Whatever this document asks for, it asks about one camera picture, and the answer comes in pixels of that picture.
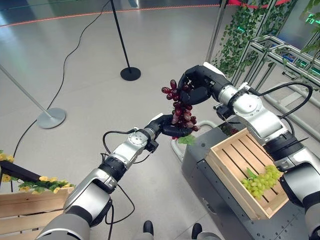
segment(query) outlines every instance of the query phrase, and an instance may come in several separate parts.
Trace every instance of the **foot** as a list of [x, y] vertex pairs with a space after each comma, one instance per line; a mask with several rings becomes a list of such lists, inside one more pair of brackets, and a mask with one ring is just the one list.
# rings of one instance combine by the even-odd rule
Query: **foot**
[[154, 235], [154, 226], [151, 221], [145, 221], [143, 224], [143, 232], [150, 233], [152, 236]]
[[195, 223], [192, 228], [191, 239], [197, 239], [198, 234], [202, 232], [202, 226], [200, 223]]

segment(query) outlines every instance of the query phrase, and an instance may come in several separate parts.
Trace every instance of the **red grapes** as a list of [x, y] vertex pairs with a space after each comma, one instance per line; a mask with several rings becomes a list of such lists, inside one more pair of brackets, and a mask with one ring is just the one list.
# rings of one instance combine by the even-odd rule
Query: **red grapes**
[[[191, 114], [193, 107], [191, 105], [183, 104], [180, 101], [179, 90], [177, 89], [177, 82], [175, 80], [172, 79], [170, 81], [170, 86], [171, 88], [164, 86], [161, 88], [161, 92], [166, 94], [166, 99], [174, 101], [171, 123], [178, 128], [191, 128], [193, 131], [197, 132], [199, 127], [195, 126], [197, 123], [196, 117]], [[189, 92], [192, 89], [194, 89], [194, 86], [190, 82], [182, 86], [182, 90], [185, 92]]]

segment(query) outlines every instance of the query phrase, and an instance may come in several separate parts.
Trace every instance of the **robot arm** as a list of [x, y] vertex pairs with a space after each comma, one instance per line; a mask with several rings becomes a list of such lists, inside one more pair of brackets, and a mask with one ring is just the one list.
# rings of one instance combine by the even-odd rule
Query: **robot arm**
[[143, 129], [130, 133], [98, 168], [76, 186], [63, 206], [63, 214], [53, 219], [37, 240], [89, 240], [90, 228], [101, 223], [112, 206], [110, 194], [143, 150], [154, 152], [160, 133], [186, 136], [189, 128], [171, 125], [172, 115], [159, 114]]
[[[195, 90], [182, 86], [191, 81]], [[237, 115], [253, 137], [273, 158], [282, 172], [280, 183], [295, 204], [305, 208], [309, 236], [320, 236], [320, 160], [293, 136], [281, 120], [266, 109], [259, 96], [246, 83], [234, 87], [224, 74], [211, 64], [187, 70], [179, 82], [180, 96], [186, 104], [198, 104], [213, 97], [220, 105], [218, 116], [226, 120]]]

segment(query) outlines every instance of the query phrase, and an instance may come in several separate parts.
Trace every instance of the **wooden crate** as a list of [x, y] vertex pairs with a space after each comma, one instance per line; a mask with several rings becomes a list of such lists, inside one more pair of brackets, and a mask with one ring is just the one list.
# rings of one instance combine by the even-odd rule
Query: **wooden crate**
[[248, 177], [247, 168], [257, 175], [265, 172], [265, 166], [273, 164], [247, 129], [213, 146], [206, 161], [252, 220], [270, 219], [288, 201], [279, 181], [266, 190], [260, 200], [240, 182]]
[[39, 195], [0, 194], [0, 240], [34, 240], [44, 226], [63, 212], [65, 200], [73, 189], [62, 188], [57, 194], [51, 191]]

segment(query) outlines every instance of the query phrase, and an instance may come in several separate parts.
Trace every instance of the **stanchion base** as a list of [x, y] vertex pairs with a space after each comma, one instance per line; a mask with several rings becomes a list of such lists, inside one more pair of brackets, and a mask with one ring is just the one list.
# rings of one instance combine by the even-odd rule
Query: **stanchion base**
[[44, 112], [41, 113], [36, 120], [36, 123], [40, 128], [52, 129], [60, 125], [66, 119], [66, 112], [61, 108], [54, 107], [47, 111], [52, 117], [49, 117]]
[[137, 80], [138, 78], [140, 78], [141, 71], [138, 68], [130, 67], [130, 70], [129, 70], [129, 67], [126, 67], [125, 69], [123, 69], [120, 72], [120, 75], [124, 80], [134, 81], [134, 80]]

